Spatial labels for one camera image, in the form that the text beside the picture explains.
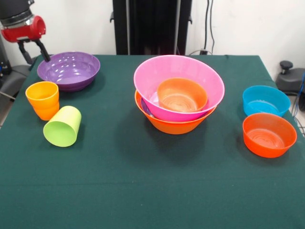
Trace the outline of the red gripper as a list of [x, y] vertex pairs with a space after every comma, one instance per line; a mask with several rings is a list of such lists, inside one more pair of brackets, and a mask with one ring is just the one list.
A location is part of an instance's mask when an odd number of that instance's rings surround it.
[[19, 50], [27, 64], [33, 64], [32, 58], [24, 48], [22, 41], [35, 41], [40, 48], [41, 55], [46, 62], [51, 60], [44, 44], [40, 41], [42, 35], [46, 33], [46, 25], [42, 17], [32, 16], [25, 22], [5, 27], [0, 27], [0, 32], [5, 40], [11, 43], [17, 43]]

